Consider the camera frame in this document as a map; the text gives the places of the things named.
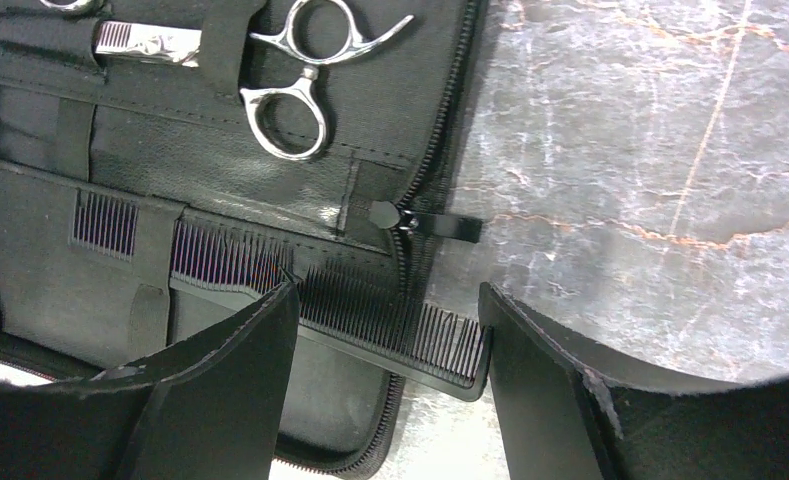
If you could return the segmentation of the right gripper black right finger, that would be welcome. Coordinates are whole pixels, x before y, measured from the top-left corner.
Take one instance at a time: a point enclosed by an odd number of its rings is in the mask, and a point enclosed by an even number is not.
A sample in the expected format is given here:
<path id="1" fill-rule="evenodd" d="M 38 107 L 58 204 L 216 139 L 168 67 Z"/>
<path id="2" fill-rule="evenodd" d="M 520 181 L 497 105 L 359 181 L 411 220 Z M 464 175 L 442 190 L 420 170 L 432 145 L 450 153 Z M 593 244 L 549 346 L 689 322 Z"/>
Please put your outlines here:
<path id="1" fill-rule="evenodd" d="M 632 357 L 484 283 L 514 479 L 789 479 L 789 374 L 699 377 Z"/>

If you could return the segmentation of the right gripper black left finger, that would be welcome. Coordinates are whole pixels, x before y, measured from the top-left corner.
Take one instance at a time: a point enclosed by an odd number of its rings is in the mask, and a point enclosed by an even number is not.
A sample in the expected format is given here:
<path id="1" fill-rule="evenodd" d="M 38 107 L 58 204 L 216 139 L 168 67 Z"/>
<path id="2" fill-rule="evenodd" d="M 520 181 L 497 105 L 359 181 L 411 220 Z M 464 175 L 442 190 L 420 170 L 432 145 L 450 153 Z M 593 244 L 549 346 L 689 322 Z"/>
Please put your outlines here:
<path id="1" fill-rule="evenodd" d="M 265 479 L 299 324 L 284 282 L 91 378 L 0 382 L 0 479 Z"/>

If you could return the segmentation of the black wide comb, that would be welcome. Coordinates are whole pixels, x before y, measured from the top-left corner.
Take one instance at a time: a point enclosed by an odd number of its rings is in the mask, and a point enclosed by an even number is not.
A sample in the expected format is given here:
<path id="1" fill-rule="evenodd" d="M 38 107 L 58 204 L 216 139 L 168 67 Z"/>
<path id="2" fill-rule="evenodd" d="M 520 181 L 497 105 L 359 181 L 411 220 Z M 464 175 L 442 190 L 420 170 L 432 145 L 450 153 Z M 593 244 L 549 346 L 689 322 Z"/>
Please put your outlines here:
<path id="1" fill-rule="evenodd" d="M 278 285 L 299 295 L 301 336 L 454 398 L 487 383 L 489 328 L 404 295 L 395 268 L 370 254 L 158 198 L 79 188 L 69 244 L 121 269 L 136 297 L 125 308 L 123 350 L 162 349 L 173 289 L 242 309 Z"/>

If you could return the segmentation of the purple handled scissors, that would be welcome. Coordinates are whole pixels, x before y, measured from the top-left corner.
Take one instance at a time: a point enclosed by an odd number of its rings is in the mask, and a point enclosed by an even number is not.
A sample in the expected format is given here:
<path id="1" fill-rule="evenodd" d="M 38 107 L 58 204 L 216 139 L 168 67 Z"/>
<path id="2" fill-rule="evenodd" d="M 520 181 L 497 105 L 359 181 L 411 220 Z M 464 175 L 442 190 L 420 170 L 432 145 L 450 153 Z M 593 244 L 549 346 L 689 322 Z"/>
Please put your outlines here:
<path id="1" fill-rule="evenodd" d="M 329 145 L 334 116 L 318 99 L 317 82 L 329 69 L 371 57 L 416 19 L 407 14 L 376 34 L 370 33 L 354 1 L 333 1 L 340 12 L 333 23 L 320 23 L 310 32 L 310 16 L 320 1 L 290 1 L 270 18 L 266 4 L 231 1 L 209 14 L 195 28 L 107 19 L 93 33 L 95 58 L 117 57 L 148 64 L 194 68 L 216 89 L 238 92 L 247 123 L 257 143 L 270 155 L 308 161 Z M 269 106 L 292 98 L 309 112 L 312 129 L 303 147 L 273 134 Z"/>

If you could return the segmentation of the silver scissors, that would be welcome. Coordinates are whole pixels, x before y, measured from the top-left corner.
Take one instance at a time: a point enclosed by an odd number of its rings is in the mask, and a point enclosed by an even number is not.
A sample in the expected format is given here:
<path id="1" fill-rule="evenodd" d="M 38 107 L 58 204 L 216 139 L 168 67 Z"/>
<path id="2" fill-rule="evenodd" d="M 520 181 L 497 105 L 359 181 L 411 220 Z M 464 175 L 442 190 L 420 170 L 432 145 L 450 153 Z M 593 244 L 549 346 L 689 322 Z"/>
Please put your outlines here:
<path id="1" fill-rule="evenodd" d="M 104 0 L 66 0 L 66 1 L 52 1 L 52 0 L 39 0 L 39 3 L 46 8 L 57 14 L 65 16 L 79 16 L 87 15 L 101 9 L 105 3 Z"/>

